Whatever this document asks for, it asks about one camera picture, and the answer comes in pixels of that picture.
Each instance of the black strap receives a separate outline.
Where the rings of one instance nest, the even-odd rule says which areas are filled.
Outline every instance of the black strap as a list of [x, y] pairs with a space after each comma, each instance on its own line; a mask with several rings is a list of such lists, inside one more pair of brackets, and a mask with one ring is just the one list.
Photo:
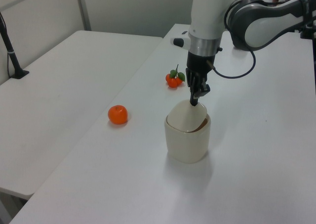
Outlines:
[[311, 0], [299, 0], [303, 9], [303, 21], [305, 25], [313, 23], [313, 11]]

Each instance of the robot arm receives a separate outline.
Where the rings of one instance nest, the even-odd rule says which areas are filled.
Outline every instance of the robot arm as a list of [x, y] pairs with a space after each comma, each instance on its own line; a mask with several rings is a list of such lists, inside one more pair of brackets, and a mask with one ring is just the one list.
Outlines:
[[210, 91], [207, 73], [221, 50], [225, 27], [236, 47], [259, 50], [282, 34], [311, 23], [316, 18], [316, 0], [291, 0], [275, 7], [259, 0], [193, 0], [191, 17], [186, 38], [172, 39], [172, 43], [189, 51], [187, 82], [190, 102], [195, 106], [198, 98]]

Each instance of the white ceramic cup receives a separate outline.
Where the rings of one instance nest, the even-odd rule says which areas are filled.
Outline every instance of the white ceramic cup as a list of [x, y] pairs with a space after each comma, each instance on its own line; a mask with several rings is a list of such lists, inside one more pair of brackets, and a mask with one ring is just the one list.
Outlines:
[[199, 161], [208, 150], [211, 119], [206, 115], [207, 122], [193, 132], [182, 132], [170, 126], [167, 118], [164, 121], [168, 154], [178, 161], [194, 163]]

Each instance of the orange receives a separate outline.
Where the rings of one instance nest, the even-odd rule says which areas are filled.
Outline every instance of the orange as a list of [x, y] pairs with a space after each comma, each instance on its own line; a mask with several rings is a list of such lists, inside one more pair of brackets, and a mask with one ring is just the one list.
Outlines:
[[178, 86], [177, 81], [176, 81], [176, 79], [174, 79], [174, 78], [171, 78], [171, 79], [168, 81], [168, 85], [169, 85], [171, 88], [177, 88], [177, 86]]
[[180, 78], [178, 78], [178, 77], [176, 78], [176, 82], [177, 82], [178, 85], [181, 85], [183, 83], [183, 81]]
[[127, 109], [123, 105], [115, 105], [109, 109], [108, 117], [114, 124], [127, 122]]
[[166, 81], [168, 82], [170, 80], [170, 73], [166, 75]]

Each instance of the white wall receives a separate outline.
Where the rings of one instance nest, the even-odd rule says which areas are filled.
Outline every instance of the white wall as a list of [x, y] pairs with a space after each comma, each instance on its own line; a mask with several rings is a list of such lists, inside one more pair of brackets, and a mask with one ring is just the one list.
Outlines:
[[93, 31], [164, 37], [191, 23], [193, 0], [84, 0]]
[[[24, 0], [1, 13], [22, 68], [83, 30], [78, 0]], [[6, 80], [6, 48], [0, 37], [0, 84]]]

